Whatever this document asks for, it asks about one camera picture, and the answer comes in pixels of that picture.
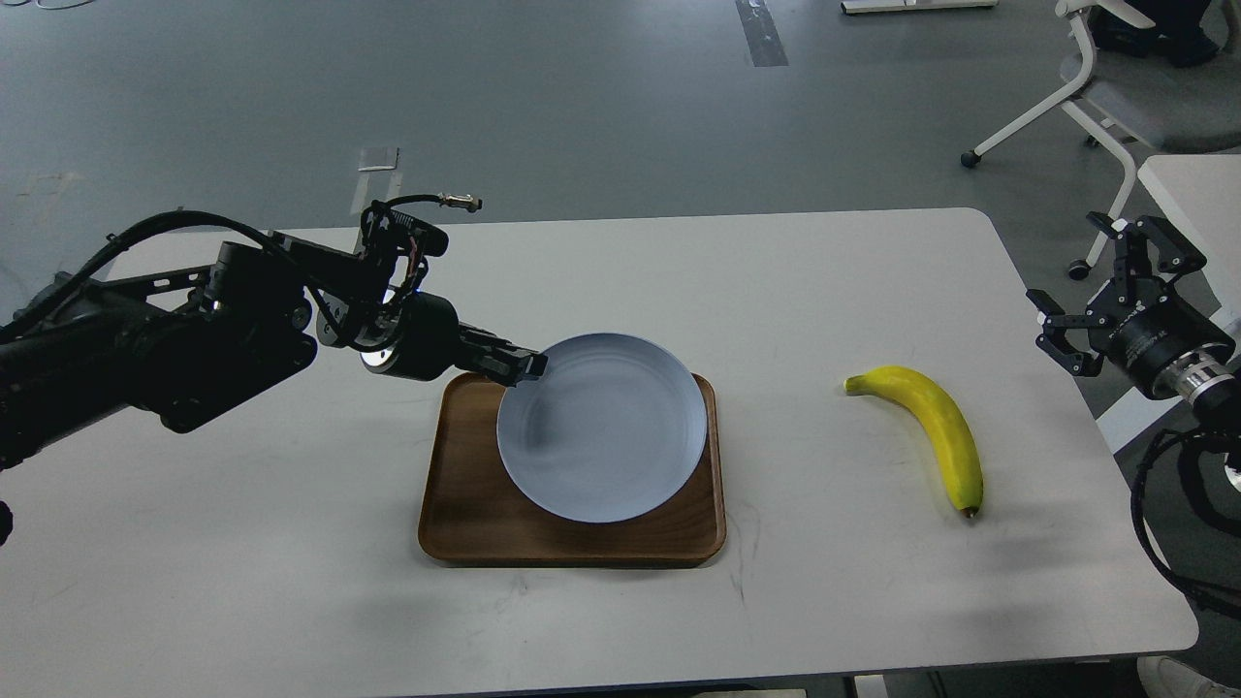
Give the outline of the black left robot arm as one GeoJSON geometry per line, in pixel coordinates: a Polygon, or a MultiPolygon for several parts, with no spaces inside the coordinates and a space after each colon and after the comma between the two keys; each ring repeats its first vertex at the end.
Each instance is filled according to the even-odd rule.
{"type": "Polygon", "coordinates": [[[320,347],[347,348],[369,371],[429,381],[452,366],[503,386],[541,378],[547,358],[463,323],[421,284],[449,243],[400,211],[429,202],[474,212],[475,196],[369,202],[352,251],[261,233],[213,212],[159,212],[61,272],[2,327],[4,469],[127,409],[187,433],[305,370],[320,347]],[[137,243],[192,227],[243,235],[213,265],[98,281],[137,243]]]}

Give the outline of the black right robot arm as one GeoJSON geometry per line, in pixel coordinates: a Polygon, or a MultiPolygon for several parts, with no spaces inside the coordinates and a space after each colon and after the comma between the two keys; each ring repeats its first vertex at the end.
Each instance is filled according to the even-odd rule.
{"type": "Polygon", "coordinates": [[[1204,455],[1239,460],[1239,376],[1226,366],[1237,344],[1175,288],[1207,260],[1167,219],[1127,222],[1095,211],[1090,224],[1113,243],[1111,277],[1078,314],[1064,310],[1042,289],[1029,289],[1041,314],[1036,345],[1073,376],[1095,378],[1112,364],[1143,397],[1178,397],[1191,407],[1195,428],[1163,428],[1145,448],[1131,486],[1131,522],[1143,551],[1172,587],[1196,607],[1239,619],[1237,587],[1173,571],[1157,556],[1144,515],[1150,471],[1162,455],[1175,451],[1181,491],[1198,519],[1239,535],[1239,520],[1211,503],[1200,465],[1204,455]]]}

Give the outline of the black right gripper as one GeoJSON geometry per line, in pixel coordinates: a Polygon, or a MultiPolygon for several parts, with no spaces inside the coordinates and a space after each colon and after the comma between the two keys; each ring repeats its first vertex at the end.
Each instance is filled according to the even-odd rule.
{"type": "MultiPolygon", "coordinates": [[[[1104,301],[1126,309],[1136,307],[1109,337],[1104,358],[1150,400],[1198,401],[1222,386],[1236,340],[1183,301],[1157,303],[1170,296],[1184,274],[1205,270],[1207,257],[1164,217],[1143,215],[1129,222],[1092,211],[1087,220],[1113,243],[1104,301]]],[[[1077,348],[1067,333],[1104,330],[1111,327],[1111,315],[1091,308],[1069,314],[1042,289],[1028,289],[1028,301],[1041,317],[1037,349],[1069,375],[1100,376],[1103,354],[1077,348]]]]}

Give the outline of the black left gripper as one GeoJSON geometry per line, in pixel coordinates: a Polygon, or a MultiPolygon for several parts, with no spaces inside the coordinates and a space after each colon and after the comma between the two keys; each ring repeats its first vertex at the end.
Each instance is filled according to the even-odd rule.
{"type": "Polygon", "coordinates": [[[501,386],[539,380],[549,358],[477,327],[460,327],[450,301],[418,292],[400,310],[400,337],[379,351],[361,353],[372,374],[429,381],[448,366],[480,374],[501,386]]]}

